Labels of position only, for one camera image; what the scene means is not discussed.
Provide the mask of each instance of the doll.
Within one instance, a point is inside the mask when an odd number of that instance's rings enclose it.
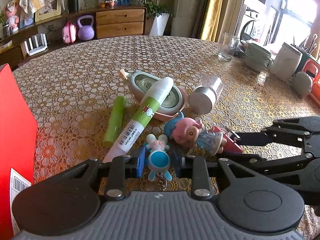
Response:
[[[12,33],[15,33],[19,29],[18,28],[19,17],[16,16],[17,11],[18,11],[17,3],[13,3],[11,6],[4,8],[4,12],[6,13],[8,18],[7,24],[9,24],[10,28],[12,29]]]
[[[164,134],[183,147],[194,148],[197,145],[212,156],[222,153],[223,146],[227,143],[221,131],[213,132],[203,129],[201,120],[184,117],[180,111],[176,118],[167,122]]]
[[[149,157],[145,161],[145,165],[151,170],[148,179],[154,181],[156,175],[164,176],[167,181],[171,181],[172,177],[168,172],[170,168],[170,158],[167,155],[169,146],[168,138],[164,134],[159,135],[158,139],[153,134],[148,134],[146,138],[146,149],[150,151]]]

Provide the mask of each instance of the green cylinder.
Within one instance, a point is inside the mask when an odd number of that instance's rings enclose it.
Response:
[[[127,100],[124,97],[116,98],[109,117],[107,132],[103,138],[104,147],[111,147],[118,138],[126,103]]]

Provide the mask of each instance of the white planter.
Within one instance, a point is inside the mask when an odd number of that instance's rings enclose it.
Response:
[[[169,19],[169,14],[164,13],[155,18],[153,25],[151,27],[150,35],[153,36],[162,36],[165,26],[167,25],[167,21]]]

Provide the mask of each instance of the shelf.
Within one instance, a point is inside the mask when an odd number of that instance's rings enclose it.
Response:
[[[87,42],[87,41],[81,41],[81,40],[78,39],[73,43],[64,43],[63,40],[56,40],[56,41],[50,42],[50,43],[47,44],[48,47],[47,47],[46,50],[41,51],[41,52],[39,52],[37,54],[34,54],[32,56],[25,57],[23,60],[19,61],[19,64],[26,63],[29,60],[33,59],[33,58],[42,56],[44,54],[47,54],[47,53],[52,52],[52,51],[55,51],[57,49],[69,47],[69,46],[72,46],[72,45],[75,45],[75,44],[79,44],[79,43],[83,43],[83,42]]]
[[[29,26],[26,26],[22,29],[19,29],[17,32],[15,32],[14,34],[10,35],[9,37],[4,38],[3,40],[1,40],[0,42],[4,42],[7,43],[10,40],[12,40],[13,46],[12,48],[15,48],[17,46],[20,45],[21,42],[23,42],[24,40],[27,40],[28,38],[30,38],[32,35],[37,34],[37,29],[39,25],[45,24],[45,23],[50,23],[56,20],[60,20],[60,19],[67,19],[67,18],[73,18],[73,17],[79,17],[81,15],[84,14],[90,14],[90,13],[96,13],[96,12],[101,12],[101,11],[111,11],[111,10],[126,10],[126,9],[141,9],[141,6],[137,6],[137,5],[119,5],[119,6],[115,6],[115,7],[105,7],[105,8],[88,8],[88,9],[84,9],[84,10],[79,10],[73,13],[62,13],[60,15],[39,21],[39,22],[35,22]]]

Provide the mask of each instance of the purple kettlebell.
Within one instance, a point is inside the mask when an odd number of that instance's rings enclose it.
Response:
[[[82,19],[91,19],[90,25],[81,25],[80,20]],[[82,15],[78,19],[78,26],[79,26],[79,32],[78,32],[78,38],[83,41],[91,40],[94,37],[94,29],[93,29],[93,21],[94,18],[92,15]]]

